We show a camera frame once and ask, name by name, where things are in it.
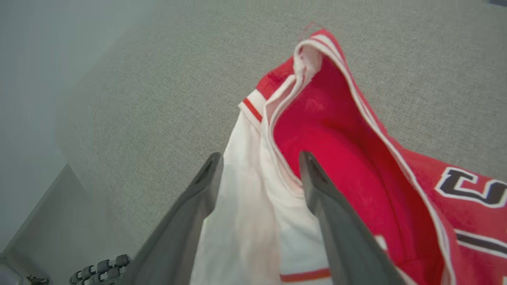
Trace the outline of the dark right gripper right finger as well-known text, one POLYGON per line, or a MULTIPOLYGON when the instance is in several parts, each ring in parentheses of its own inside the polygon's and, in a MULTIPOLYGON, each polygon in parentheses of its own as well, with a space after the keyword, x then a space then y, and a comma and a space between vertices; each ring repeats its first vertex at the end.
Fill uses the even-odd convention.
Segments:
POLYGON ((299 154, 299 173, 306 205, 322 232, 332 285, 406 285, 312 153, 299 154))

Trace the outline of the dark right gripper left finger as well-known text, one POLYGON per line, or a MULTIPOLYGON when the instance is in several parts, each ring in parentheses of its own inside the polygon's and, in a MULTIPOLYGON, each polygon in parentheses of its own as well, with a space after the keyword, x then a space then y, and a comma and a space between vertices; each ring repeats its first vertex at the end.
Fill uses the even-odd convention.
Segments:
POLYGON ((213 212, 223 156, 212 153, 128 266, 119 285, 190 285, 204 220, 213 212))

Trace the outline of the red jersey with white sleeves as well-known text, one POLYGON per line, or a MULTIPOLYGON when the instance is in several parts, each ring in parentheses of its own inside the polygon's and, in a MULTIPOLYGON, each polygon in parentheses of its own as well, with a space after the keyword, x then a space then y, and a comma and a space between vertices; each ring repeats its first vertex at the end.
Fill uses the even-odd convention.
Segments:
POLYGON ((507 285, 507 182, 403 148, 327 30, 239 104, 190 285, 332 285, 299 154, 310 152, 406 285, 507 285))

